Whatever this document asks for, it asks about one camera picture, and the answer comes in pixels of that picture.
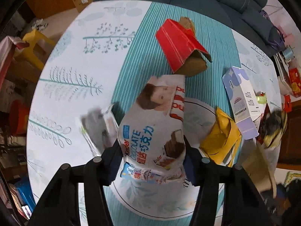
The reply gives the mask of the yellow wrapper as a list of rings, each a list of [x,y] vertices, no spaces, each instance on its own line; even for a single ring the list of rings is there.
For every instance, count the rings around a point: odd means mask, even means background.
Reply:
[[[217,107],[216,121],[199,148],[216,164],[221,165],[228,154],[231,154],[227,167],[232,167],[235,162],[239,146],[242,140],[236,123],[221,108]]]

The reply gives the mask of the kinder chocolate wrapper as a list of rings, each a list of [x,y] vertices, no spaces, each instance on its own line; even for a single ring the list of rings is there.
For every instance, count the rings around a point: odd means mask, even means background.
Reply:
[[[146,164],[159,146],[169,144],[170,134],[183,127],[184,100],[184,75],[149,79],[118,128],[124,162]]]

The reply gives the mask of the purple white carton box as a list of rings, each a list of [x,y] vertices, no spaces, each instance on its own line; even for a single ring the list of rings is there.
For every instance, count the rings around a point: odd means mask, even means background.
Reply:
[[[258,103],[247,73],[232,66],[223,75],[222,81],[242,137],[245,140],[256,138],[265,105]]]

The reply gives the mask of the red cardboard box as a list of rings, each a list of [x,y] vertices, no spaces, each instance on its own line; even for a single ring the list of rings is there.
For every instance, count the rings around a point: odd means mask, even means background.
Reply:
[[[193,21],[167,19],[156,32],[157,41],[175,75],[192,77],[206,71],[212,58],[196,38]]]

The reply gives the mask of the green snack bag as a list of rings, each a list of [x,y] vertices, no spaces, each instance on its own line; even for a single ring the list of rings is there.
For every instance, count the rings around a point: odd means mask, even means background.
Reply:
[[[117,139],[118,124],[112,112],[113,106],[94,108],[80,117],[80,131],[93,157],[101,156]]]

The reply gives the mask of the black yellow snack bag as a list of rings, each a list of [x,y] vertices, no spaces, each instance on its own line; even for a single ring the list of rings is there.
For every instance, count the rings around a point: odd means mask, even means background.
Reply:
[[[280,143],[287,128],[287,113],[281,109],[272,112],[266,104],[259,125],[259,136],[256,138],[264,149],[274,150]]]

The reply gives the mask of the round white placemat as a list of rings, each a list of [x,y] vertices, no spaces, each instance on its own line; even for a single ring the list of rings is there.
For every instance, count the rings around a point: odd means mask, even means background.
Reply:
[[[212,129],[215,110],[197,99],[187,98],[181,107],[184,126],[159,146],[157,156],[146,164],[122,162],[120,174],[110,186],[118,201],[131,212],[153,220],[176,220],[192,215],[199,188],[186,178],[183,138],[198,148]]]

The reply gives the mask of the leaf print teal tablecloth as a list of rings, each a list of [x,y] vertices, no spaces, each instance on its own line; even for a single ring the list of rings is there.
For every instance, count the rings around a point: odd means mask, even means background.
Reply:
[[[231,106],[222,76],[243,68],[270,109],[281,107],[273,62],[242,34],[206,15],[156,2],[112,0],[90,4],[67,28],[47,60],[33,96],[27,129],[27,167],[33,197],[40,199],[58,168],[92,159],[80,117],[113,105],[117,121],[151,76],[171,73],[155,34],[167,19],[185,16],[212,57],[206,71],[186,80],[187,131],[203,137],[216,107]]]

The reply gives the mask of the blue plastic stool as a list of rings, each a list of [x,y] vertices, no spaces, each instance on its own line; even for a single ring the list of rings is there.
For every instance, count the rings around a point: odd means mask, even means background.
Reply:
[[[17,194],[21,200],[22,206],[28,206],[31,212],[34,211],[36,206],[29,178],[27,176],[22,177],[17,183],[15,183]]]

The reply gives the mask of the red plastic bucket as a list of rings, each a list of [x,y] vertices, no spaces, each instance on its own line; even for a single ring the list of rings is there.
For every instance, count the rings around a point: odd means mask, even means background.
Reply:
[[[27,132],[29,107],[21,100],[14,100],[9,112],[9,129],[13,136],[23,135]]]

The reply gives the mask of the yellow plastic stool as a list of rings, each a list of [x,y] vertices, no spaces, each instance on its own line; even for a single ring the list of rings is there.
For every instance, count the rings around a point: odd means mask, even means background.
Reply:
[[[26,33],[22,41],[28,43],[29,46],[24,49],[16,49],[8,73],[11,77],[37,83],[45,66],[43,59],[46,55],[46,51],[39,43],[42,42],[43,45],[52,48],[56,43],[37,29]]]

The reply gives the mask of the red gift box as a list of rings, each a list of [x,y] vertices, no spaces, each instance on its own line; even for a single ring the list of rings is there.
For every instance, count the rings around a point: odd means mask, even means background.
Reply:
[[[300,74],[297,68],[289,69],[290,86],[292,88],[293,95],[300,97],[301,95],[301,81]]]

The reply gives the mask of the pink tablecloth side table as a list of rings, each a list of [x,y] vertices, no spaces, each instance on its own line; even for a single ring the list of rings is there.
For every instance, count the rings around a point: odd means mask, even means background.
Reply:
[[[7,74],[8,68],[12,62],[15,50],[29,47],[29,43],[19,37],[6,36],[0,44],[0,88]]]

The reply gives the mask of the brown cardboard box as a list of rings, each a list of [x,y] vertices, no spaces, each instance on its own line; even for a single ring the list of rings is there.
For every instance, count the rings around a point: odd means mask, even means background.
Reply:
[[[79,13],[81,13],[93,0],[72,0],[75,8]]]

